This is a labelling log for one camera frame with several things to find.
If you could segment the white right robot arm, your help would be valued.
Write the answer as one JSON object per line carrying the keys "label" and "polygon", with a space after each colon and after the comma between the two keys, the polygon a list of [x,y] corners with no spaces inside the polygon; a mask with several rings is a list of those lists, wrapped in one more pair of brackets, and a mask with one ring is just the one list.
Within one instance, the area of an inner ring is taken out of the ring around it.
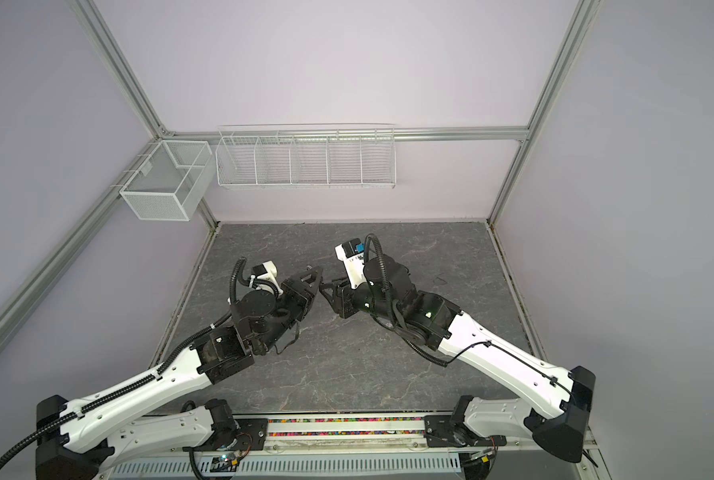
{"label": "white right robot arm", "polygon": [[364,313],[425,360],[447,367],[460,361],[518,397],[500,412],[475,396],[459,399],[448,424],[456,446],[492,436],[529,437],[545,452],[578,463],[593,405],[595,374],[553,365],[504,340],[447,298],[418,289],[409,269],[384,253],[369,233],[335,248],[346,275],[321,285],[333,311],[347,319]]}

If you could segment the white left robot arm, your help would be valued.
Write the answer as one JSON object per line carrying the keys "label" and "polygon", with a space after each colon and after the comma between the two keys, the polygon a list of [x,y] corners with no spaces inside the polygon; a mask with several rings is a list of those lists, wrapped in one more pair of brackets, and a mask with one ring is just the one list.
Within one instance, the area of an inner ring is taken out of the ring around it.
{"label": "white left robot arm", "polygon": [[322,268],[310,267],[278,282],[273,274],[243,278],[245,263],[239,258],[233,267],[228,311],[183,340],[161,363],[92,395],[41,401],[34,432],[0,456],[0,472],[35,444],[36,478],[93,479],[123,461],[124,448],[143,444],[131,430],[134,425],[169,427],[171,432],[156,442],[165,449],[230,446],[240,432],[224,400],[192,409],[193,422],[150,413],[241,372],[258,356],[279,353],[279,339],[299,329],[319,292]]}

